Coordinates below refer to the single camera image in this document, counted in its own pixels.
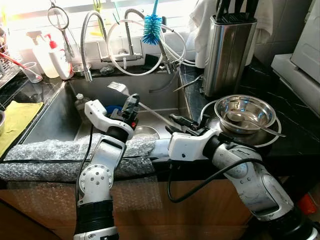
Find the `glass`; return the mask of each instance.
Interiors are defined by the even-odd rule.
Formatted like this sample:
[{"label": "glass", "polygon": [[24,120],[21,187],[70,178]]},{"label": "glass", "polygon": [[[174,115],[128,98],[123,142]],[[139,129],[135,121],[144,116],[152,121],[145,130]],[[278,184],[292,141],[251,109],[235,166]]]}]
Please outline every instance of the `glass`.
[{"label": "glass", "polygon": [[37,68],[37,63],[32,61],[32,62],[27,62],[23,64],[25,68],[20,67],[20,69],[23,71],[23,73],[28,77],[31,83],[36,84],[40,81],[42,81],[42,76],[40,74],[40,71]]}]

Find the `spoon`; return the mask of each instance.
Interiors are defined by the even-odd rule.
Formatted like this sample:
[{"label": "spoon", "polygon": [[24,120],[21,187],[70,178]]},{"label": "spoon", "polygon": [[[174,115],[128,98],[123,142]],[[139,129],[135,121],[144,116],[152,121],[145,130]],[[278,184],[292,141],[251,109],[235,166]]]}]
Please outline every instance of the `spoon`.
[{"label": "spoon", "polygon": [[286,137],[286,135],[284,135],[284,134],[282,134],[282,133],[273,131],[273,130],[271,130],[270,128],[267,128],[267,127],[265,127],[265,126],[261,126],[261,125],[259,125],[258,123],[254,122],[254,121],[245,119],[245,117],[244,117],[241,113],[228,111],[228,112],[226,113],[226,117],[227,117],[228,119],[230,119],[231,121],[237,122],[237,123],[238,123],[238,122],[247,121],[247,122],[249,122],[249,123],[257,126],[258,128],[261,128],[262,130],[266,131],[267,133],[270,133],[270,134],[273,134],[273,135],[276,135],[276,136],[279,136],[279,137]]}]

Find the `stainless steel sink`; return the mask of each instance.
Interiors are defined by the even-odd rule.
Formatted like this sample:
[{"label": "stainless steel sink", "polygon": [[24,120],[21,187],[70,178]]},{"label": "stainless steel sink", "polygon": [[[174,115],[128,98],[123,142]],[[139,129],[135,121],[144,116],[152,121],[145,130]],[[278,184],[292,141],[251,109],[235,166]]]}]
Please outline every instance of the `stainless steel sink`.
[{"label": "stainless steel sink", "polygon": [[[81,93],[91,100],[98,99],[105,107],[122,106],[126,96],[108,88],[107,86],[111,82],[125,84],[131,94],[138,93],[141,102],[166,118],[170,113],[189,115],[183,90],[173,92],[181,84],[179,72],[172,75],[164,72],[152,73],[141,77],[127,75],[98,77],[94,78],[92,82],[74,79],[57,94],[23,143],[35,143],[47,139],[70,141],[88,135],[90,125],[81,123],[74,105],[75,95]],[[140,109],[138,119],[138,125],[155,128],[161,139],[171,137],[165,130],[165,123],[144,109]]]}]

